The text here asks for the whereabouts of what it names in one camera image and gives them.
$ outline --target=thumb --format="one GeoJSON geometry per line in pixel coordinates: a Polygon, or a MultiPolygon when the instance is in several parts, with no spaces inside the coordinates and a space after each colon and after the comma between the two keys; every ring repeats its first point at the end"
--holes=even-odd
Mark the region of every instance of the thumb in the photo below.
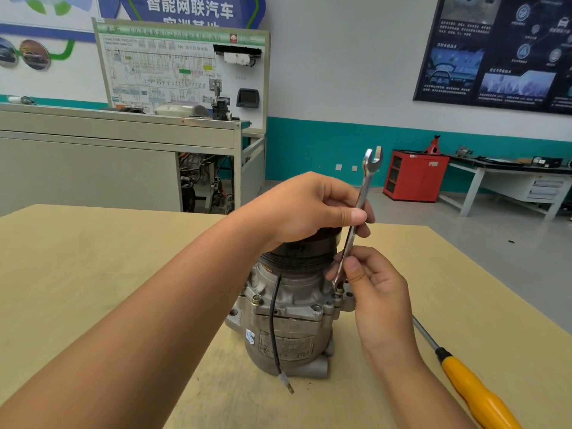
{"type": "Polygon", "coordinates": [[[367,220],[367,212],[359,208],[324,205],[323,222],[320,227],[359,226],[367,220]]]}
{"type": "Polygon", "coordinates": [[[357,258],[354,256],[347,257],[344,260],[344,271],[346,271],[346,277],[352,285],[352,291],[358,303],[375,297],[374,285],[371,283],[357,258]]]}

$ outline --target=hand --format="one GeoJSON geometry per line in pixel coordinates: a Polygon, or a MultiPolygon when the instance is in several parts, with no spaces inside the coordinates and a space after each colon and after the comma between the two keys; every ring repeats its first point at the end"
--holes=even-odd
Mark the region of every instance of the hand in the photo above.
{"type": "MultiPolygon", "coordinates": [[[[325,278],[332,280],[341,254],[325,278]]],[[[423,364],[415,341],[407,281],[395,267],[371,247],[354,246],[344,270],[356,297],[356,325],[361,346],[370,364],[386,371],[423,364]]]]}
{"type": "Polygon", "coordinates": [[[369,203],[355,208],[359,192],[333,177],[308,172],[282,182],[257,197],[239,213],[256,220],[269,235],[265,251],[282,243],[299,241],[324,227],[359,226],[357,234],[369,236],[367,223],[375,221],[369,203]]]}

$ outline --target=green label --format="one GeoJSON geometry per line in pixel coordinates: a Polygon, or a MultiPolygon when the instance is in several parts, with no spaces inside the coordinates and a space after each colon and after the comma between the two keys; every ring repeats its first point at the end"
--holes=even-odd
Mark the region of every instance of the green label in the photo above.
{"type": "Polygon", "coordinates": [[[246,32],[229,33],[197,30],[182,30],[175,28],[114,26],[97,24],[100,34],[116,36],[132,36],[136,38],[177,39],[179,41],[208,42],[221,44],[264,46],[264,36],[252,35],[246,32]]]}

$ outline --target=dark poster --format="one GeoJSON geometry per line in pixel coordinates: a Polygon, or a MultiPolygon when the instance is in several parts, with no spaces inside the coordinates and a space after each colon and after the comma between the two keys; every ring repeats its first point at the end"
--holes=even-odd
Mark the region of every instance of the dark poster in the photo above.
{"type": "Polygon", "coordinates": [[[439,0],[415,100],[572,114],[572,0],[439,0]]]}

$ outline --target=red jack stand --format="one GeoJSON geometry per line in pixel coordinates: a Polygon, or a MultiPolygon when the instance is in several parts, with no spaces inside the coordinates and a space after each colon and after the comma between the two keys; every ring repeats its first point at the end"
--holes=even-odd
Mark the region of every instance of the red jack stand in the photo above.
{"type": "Polygon", "coordinates": [[[431,144],[429,144],[429,147],[425,149],[425,153],[427,155],[441,154],[441,152],[439,151],[439,138],[441,138],[441,136],[435,136],[435,138],[431,140],[431,144]]]}

